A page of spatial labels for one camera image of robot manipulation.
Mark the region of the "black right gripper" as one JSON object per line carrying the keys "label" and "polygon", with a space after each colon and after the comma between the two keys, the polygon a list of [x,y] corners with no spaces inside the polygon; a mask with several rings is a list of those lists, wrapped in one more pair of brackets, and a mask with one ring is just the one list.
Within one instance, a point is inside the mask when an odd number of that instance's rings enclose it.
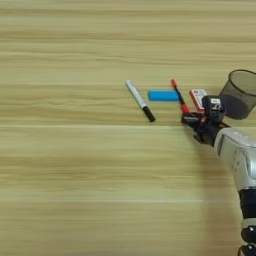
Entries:
{"label": "black right gripper", "polygon": [[229,125],[215,116],[206,116],[198,113],[183,114],[181,122],[184,125],[194,127],[194,138],[201,144],[213,146],[218,132]]}

